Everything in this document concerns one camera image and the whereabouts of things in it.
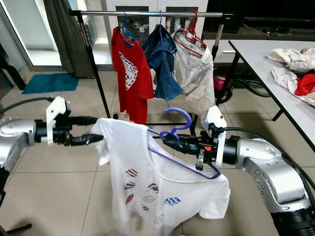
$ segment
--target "white jeans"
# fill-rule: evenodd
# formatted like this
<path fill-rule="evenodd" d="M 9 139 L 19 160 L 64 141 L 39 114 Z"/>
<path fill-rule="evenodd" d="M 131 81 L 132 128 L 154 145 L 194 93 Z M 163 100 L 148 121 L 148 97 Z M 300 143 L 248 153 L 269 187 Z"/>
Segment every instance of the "white jeans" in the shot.
<path fill-rule="evenodd" d="M 177 32 L 173 37 L 186 47 L 203 55 L 199 57 L 175 41 L 177 53 L 174 79 L 183 89 L 183 94 L 192 111 L 201 115 L 216 103 L 212 55 L 208 46 L 203 49 L 198 46 L 198 43 L 194 44 L 185 39 L 185 33 Z"/>

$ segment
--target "red cloth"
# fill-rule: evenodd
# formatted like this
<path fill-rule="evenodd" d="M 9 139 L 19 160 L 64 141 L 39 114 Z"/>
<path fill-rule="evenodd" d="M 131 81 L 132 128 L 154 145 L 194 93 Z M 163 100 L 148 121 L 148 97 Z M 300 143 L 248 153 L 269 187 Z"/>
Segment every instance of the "red cloth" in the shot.
<path fill-rule="evenodd" d="M 119 27 L 114 28 L 112 58 L 118 74 L 120 111 L 126 110 L 129 119 L 138 124 L 147 121 L 147 99 L 153 98 L 150 68 L 138 41 L 127 46 Z"/>
<path fill-rule="evenodd" d="M 298 96 L 305 96 L 315 92 L 315 74 L 307 74 L 302 79 L 297 79 L 297 89 L 294 94 Z"/>

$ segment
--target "white cloth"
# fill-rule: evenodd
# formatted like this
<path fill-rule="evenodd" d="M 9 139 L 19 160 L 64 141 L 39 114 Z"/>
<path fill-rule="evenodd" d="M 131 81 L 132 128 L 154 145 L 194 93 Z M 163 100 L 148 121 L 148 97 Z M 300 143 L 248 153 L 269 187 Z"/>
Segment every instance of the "white cloth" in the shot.
<path fill-rule="evenodd" d="M 192 111 L 201 115 L 209 107 L 216 104 L 213 85 L 213 59 L 209 47 L 206 49 L 185 39 L 185 33 L 178 29 L 172 36 L 186 47 L 198 52 L 202 57 L 186 49 L 175 41 L 177 53 L 175 55 L 174 79 L 183 89 L 186 101 Z"/>
<path fill-rule="evenodd" d="M 304 53 L 295 49 L 274 49 L 267 58 L 285 63 L 290 70 L 308 72 L 315 69 L 315 48 L 310 48 Z"/>
<path fill-rule="evenodd" d="M 100 164 L 110 161 L 113 214 L 123 235 L 130 235 L 135 213 L 150 236 L 168 235 L 197 213 L 207 219 L 224 217 L 230 195 L 224 175 L 208 180 L 149 151 L 171 156 L 144 125 L 102 118 L 91 132 L 104 136 L 96 148 Z"/>
<path fill-rule="evenodd" d="M 297 77 L 292 71 L 284 67 L 274 67 L 271 70 L 271 74 L 278 85 L 286 88 L 287 90 L 290 91 L 290 93 L 296 96 L 294 92 L 297 89 L 297 81 L 296 81 Z M 315 92 L 310 93 L 306 96 L 296 96 L 296 97 L 315 106 Z"/>

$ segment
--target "red hanger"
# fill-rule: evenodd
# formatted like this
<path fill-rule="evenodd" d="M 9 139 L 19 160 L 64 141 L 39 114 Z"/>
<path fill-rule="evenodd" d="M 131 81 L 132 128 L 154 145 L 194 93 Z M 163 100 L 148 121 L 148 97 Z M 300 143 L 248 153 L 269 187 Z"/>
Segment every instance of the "red hanger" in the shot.
<path fill-rule="evenodd" d="M 207 44 L 205 44 L 205 42 L 202 41 L 202 39 L 199 38 L 199 37 L 196 35 L 196 31 L 195 31 L 195 26 L 196 26 L 196 23 L 197 23 L 197 20 L 198 20 L 198 13 L 197 13 L 195 10 L 192 11 L 192 12 L 195 13 L 195 15 L 196 15 L 194 22 L 189 25 L 189 27 L 187 28 L 187 30 L 179 30 L 178 32 L 184 32 L 184 33 L 185 33 L 185 39 L 186 39 L 186 40 L 191 41 L 191 42 L 193 42 L 193 43 L 196 43 L 196 41 L 198 40 L 198 41 L 204 46 L 204 48 L 206 48 L 206 47 L 207 47 Z M 182 45 L 184 48 L 186 48 L 186 49 L 192 51 L 193 53 L 196 53 L 197 55 L 199 55 L 199 56 L 202 57 L 202 54 L 200 54 L 200 53 L 198 53 L 198 52 L 196 52 L 196 51 L 190 49 L 189 47 L 185 46 L 184 44 L 182 44 L 182 43 L 179 42 L 178 40 L 174 39 L 174 41 L 176 41 L 178 44 Z"/>

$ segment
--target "white t-shirt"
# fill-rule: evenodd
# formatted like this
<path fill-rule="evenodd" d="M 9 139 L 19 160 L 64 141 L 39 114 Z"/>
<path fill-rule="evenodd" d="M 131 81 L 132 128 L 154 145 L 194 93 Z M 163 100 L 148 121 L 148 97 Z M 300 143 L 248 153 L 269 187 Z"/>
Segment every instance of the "white t-shirt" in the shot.
<path fill-rule="evenodd" d="M 166 154 L 148 128 L 122 120 L 99 119 L 91 133 L 104 139 L 96 144 L 99 164 L 110 161 L 113 214 L 123 235 L 131 232 L 131 216 L 139 214 L 149 235 L 168 235 L 195 214 L 223 218 L 230 189 L 224 175 L 206 179 L 150 149 Z M 211 171 L 203 171 L 209 176 Z"/>

